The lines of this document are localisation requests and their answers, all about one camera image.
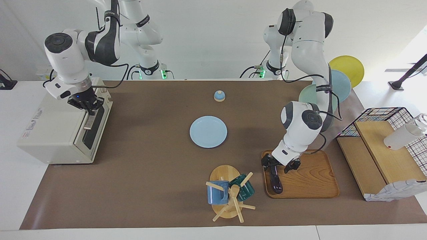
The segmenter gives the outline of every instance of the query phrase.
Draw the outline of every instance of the white bottle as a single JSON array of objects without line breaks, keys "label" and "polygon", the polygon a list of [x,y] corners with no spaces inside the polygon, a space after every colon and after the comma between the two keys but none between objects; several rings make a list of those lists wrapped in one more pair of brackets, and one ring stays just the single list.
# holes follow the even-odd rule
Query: white bottle
[{"label": "white bottle", "polygon": [[387,136],[384,144],[392,150],[399,150],[426,133],[427,114],[421,113]]}]

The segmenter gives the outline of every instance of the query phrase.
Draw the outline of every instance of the dark green mug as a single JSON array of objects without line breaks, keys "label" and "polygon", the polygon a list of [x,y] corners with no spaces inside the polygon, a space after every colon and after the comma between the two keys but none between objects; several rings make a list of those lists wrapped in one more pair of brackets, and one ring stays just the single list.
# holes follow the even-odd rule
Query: dark green mug
[{"label": "dark green mug", "polygon": [[247,181],[243,187],[240,186],[245,178],[246,174],[242,174],[231,180],[228,184],[229,187],[232,187],[233,185],[238,185],[240,187],[239,194],[237,195],[237,200],[239,202],[245,201],[255,193],[255,189],[252,187],[252,184],[249,181]]}]

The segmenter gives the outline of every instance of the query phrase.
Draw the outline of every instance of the brown tabletop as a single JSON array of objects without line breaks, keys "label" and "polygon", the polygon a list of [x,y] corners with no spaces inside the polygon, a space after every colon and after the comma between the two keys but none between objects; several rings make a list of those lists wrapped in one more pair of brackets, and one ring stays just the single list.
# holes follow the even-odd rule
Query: brown tabletop
[{"label": "brown tabletop", "polygon": [[[93,164],[50,165],[21,229],[206,227],[225,225],[341,225],[425,223],[415,197],[366,202],[336,140],[325,152],[340,195],[333,199],[271,199],[264,190],[260,155],[277,146],[285,129],[283,106],[311,82],[125,82],[114,100]],[[213,94],[223,90],[224,102]],[[329,141],[363,110],[354,92],[342,103]],[[203,149],[191,141],[191,123],[205,115],[227,125],[224,143]],[[316,140],[312,148],[320,146]],[[218,219],[207,203],[211,171],[229,164],[253,172],[256,210]]]}]

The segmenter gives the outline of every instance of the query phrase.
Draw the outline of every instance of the black stand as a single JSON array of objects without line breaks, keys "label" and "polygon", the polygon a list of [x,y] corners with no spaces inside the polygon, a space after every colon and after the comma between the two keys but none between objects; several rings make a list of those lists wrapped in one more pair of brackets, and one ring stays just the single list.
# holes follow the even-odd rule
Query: black stand
[{"label": "black stand", "polygon": [[16,80],[7,80],[3,75],[0,74],[0,83],[3,83],[4,86],[0,85],[0,90],[12,90],[18,81]]},{"label": "black stand", "polygon": [[410,77],[419,67],[421,67],[422,64],[424,64],[427,61],[427,54],[424,55],[417,63],[414,64],[414,66],[409,69],[403,77],[401,77],[399,80],[394,82],[389,82],[390,87],[392,87],[396,91],[403,91],[402,83],[405,81],[408,77]]}]

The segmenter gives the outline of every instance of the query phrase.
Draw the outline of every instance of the black wire rack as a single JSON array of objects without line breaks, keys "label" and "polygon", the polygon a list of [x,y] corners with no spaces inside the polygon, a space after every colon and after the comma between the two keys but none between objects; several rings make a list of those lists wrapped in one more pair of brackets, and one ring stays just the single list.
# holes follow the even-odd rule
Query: black wire rack
[{"label": "black wire rack", "polygon": [[[406,108],[369,108],[366,109],[356,120],[347,126],[339,135],[343,137],[360,137],[359,132],[354,125],[355,122],[365,121],[387,121],[394,130],[403,126],[406,122],[412,119],[413,116]],[[414,158],[414,161],[420,167],[421,171],[427,176],[427,135],[416,139],[405,146],[408,152]]]}]

